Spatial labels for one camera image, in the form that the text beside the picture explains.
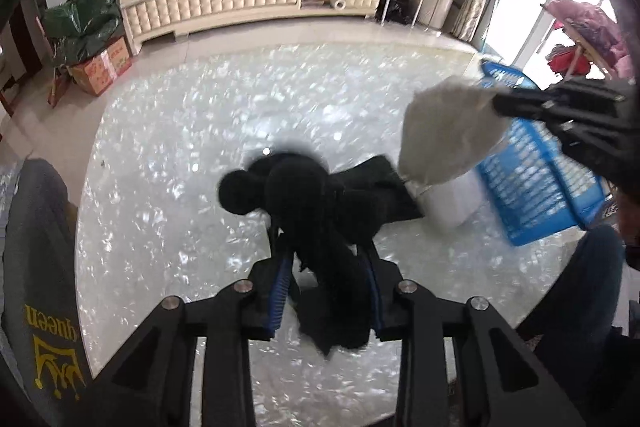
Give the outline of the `red cardboard box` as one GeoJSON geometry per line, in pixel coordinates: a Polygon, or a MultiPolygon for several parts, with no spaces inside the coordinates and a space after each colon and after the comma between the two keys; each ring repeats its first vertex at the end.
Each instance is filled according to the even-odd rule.
{"type": "Polygon", "coordinates": [[[67,70],[82,91],[100,96],[130,67],[131,55],[127,41],[125,37],[120,37],[91,60],[67,70]]]}

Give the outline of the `white foam block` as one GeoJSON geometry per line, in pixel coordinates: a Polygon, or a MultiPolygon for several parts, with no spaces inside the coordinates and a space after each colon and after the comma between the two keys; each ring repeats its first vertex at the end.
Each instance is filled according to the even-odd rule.
{"type": "Polygon", "coordinates": [[[406,187],[426,220],[442,233],[464,225],[484,202],[483,187],[474,170],[442,184],[426,186],[409,181],[406,187]]]}

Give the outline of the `blue plastic basket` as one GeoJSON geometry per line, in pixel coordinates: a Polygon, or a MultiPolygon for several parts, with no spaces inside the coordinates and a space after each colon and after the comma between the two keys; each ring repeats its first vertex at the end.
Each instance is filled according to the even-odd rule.
{"type": "Polygon", "coordinates": [[[588,229],[606,204],[601,179],[565,156],[540,122],[513,119],[506,146],[476,171],[514,246],[573,227],[588,229]]]}

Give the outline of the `black plush toy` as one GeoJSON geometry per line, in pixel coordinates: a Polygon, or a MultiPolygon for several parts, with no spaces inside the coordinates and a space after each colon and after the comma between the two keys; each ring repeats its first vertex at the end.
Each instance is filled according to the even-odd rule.
{"type": "Polygon", "coordinates": [[[328,355],[367,346],[372,329],[372,289],[352,245],[373,239],[385,206],[364,188],[349,188],[304,154],[284,152],[256,159],[226,173],[218,199],[234,215],[262,210],[282,231],[281,244],[293,249],[317,285],[299,291],[300,333],[328,355]]]}

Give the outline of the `clothes drying rack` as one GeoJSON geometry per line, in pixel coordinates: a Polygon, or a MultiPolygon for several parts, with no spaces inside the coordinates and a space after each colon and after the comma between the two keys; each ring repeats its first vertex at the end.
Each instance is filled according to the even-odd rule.
{"type": "Polygon", "coordinates": [[[612,79],[634,77],[628,46],[618,23],[597,5],[573,0],[553,0],[541,7],[612,79]]]}

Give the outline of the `dark grey fuzzy cloth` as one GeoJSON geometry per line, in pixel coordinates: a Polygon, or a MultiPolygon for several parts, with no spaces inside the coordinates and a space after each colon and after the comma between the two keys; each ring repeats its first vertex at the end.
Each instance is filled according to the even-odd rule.
{"type": "Polygon", "coordinates": [[[423,217],[405,182],[384,155],[373,156],[355,167],[334,172],[331,178],[346,190],[360,190],[374,196],[384,207],[384,225],[423,217]]]}

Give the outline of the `grey queen print clothing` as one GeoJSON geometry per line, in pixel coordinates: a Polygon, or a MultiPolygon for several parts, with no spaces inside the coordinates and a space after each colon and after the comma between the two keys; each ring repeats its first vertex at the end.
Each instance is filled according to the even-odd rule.
{"type": "Polygon", "coordinates": [[[67,187],[36,158],[17,166],[2,188],[1,361],[39,417],[62,426],[92,381],[78,319],[67,187]]]}

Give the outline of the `green plastic bag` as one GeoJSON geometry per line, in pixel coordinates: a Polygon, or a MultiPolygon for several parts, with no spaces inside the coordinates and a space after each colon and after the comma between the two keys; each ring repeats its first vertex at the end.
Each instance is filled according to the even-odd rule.
{"type": "Polygon", "coordinates": [[[85,63],[125,35],[119,0],[66,0],[44,12],[42,27],[56,67],[85,63]]]}

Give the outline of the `white fluffy blanket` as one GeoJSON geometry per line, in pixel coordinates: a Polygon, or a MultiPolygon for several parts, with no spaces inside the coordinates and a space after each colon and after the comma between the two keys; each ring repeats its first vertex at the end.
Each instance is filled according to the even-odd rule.
{"type": "Polygon", "coordinates": [[[501,150],[512,122],[492,105],[502,92],[460,76],[416,92],[402,122],[401,176],[422,185],[443,184],[501,150]]]}

